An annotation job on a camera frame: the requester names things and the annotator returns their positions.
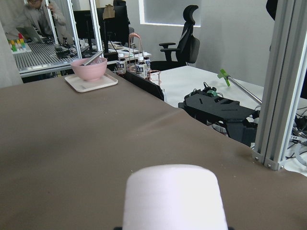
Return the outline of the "pink plastic cup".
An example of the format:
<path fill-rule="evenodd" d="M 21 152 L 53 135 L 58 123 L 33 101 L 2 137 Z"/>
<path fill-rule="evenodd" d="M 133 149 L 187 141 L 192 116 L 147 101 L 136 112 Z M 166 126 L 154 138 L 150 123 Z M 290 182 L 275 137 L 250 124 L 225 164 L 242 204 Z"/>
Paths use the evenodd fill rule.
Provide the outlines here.
<path fill-rule="evenodd" d="M 125 230 L 226 230 L 217 177 L 196 165 L 140 169 L 126 183 Z"/>

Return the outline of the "drink bottle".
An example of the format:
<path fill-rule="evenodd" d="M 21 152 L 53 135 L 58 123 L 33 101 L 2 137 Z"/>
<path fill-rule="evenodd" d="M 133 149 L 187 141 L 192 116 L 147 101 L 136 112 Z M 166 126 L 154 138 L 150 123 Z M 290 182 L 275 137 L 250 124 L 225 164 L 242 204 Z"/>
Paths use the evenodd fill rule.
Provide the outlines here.
<path fill-rule="evenodd" d="M 150 74 L 150 70 L 151 70 L 151 61 L 148 55 L 144 56 L 144 62 L 146 64 L 146 73 Z"/>
<path fill-rule="evenodd" d="M 138 57 L 138 62 L 135 65 L 135 69 L 136 69 L 136 74 L 138 74 L 140 77 L 144 79 L 147 78 L 147 66 L 146 63 L 144 62 L 143 56 Z"/>
<path fill-rule="evenodd" d="M 117 70 L 118 75 L 124 75 L 127 71 L 127 61 L 123 53 L 118 53 Z"/>

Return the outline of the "black office chair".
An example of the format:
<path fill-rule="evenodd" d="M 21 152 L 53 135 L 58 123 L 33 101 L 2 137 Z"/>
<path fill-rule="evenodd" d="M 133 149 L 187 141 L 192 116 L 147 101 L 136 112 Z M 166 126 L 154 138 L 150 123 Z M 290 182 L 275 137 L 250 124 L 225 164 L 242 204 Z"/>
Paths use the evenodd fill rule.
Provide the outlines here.
<path fill-rule="evenodd" d="M 175 43 L 160 43 L 159 46 L 163 47 L 160 51 L 164 52 L 166 60 L 151 61 L 151 70 L 164 71 L 196 62 L 200 41 L 193 36 L 193 28 L 195 25 L 193 13 L 198 8 L 197 5 L 189 5 L 184 9 L 183 18 L 185 23 L 178 46 L 176 48 L 170 48 L 169 46 L 175 45 Z"/>

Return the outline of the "pink bowl with ice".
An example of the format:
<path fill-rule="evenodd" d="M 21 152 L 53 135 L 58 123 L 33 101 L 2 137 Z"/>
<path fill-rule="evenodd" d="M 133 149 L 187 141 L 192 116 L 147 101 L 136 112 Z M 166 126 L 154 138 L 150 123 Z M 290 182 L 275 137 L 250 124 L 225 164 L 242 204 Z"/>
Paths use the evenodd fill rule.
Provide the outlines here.
<path fill-rule="evenodd" d="M 71 68 L 75 75 L 85 81 L 95 81 L 100 79 L 106 72 L 107 59 L 98 57 L 90 65 L 81 65 L 89 58 L 75 60 L 71 63 Z"/>

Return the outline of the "beige tray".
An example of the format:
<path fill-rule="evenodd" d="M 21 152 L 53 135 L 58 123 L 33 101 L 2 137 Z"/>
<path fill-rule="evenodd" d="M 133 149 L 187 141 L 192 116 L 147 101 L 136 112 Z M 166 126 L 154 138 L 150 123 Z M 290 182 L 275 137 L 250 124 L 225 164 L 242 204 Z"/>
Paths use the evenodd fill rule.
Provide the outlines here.
<path fill-rule="evenodd" d="M 106 73 L 103 77 L 94 81 L 82 80 L 75 74 L 68 75 L 64 79 L 75 91 L 80 93 L 106 88 L 118 84 L 118 80 L 116 78 Z"/>

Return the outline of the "seated person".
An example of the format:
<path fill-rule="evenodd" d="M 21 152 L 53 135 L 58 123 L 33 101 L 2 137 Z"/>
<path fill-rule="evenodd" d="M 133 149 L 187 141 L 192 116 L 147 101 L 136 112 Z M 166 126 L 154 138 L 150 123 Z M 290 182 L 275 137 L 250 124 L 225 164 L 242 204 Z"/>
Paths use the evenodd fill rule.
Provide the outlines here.
<path fill-rule="evenodd" d="M 12 32 L 26 21 L 44 37 L 53 36 L 51 23 L 54 22 L 59 41 L 64 43 L 64 38 L 66 38 L 68 44 L 73 44 L 73 38 L 67 31 L 66 18 L 58 5 L 52 0 L 48 5 L 44 0 L 29 0 L 24 5 L 20 16 L 3 25 L 4 32 L 7 34 Z"/>

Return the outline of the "aluminium frame post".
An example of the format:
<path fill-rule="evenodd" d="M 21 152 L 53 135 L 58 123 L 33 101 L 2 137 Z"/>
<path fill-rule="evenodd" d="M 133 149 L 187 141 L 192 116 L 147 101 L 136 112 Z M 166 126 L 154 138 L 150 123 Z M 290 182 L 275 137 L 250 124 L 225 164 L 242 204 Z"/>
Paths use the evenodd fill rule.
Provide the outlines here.
<path fill-rule="evenodd" d="M 306 70 L 307 2 L 280 0 L 253 153 L 268 169 L 284 166 Z"/>

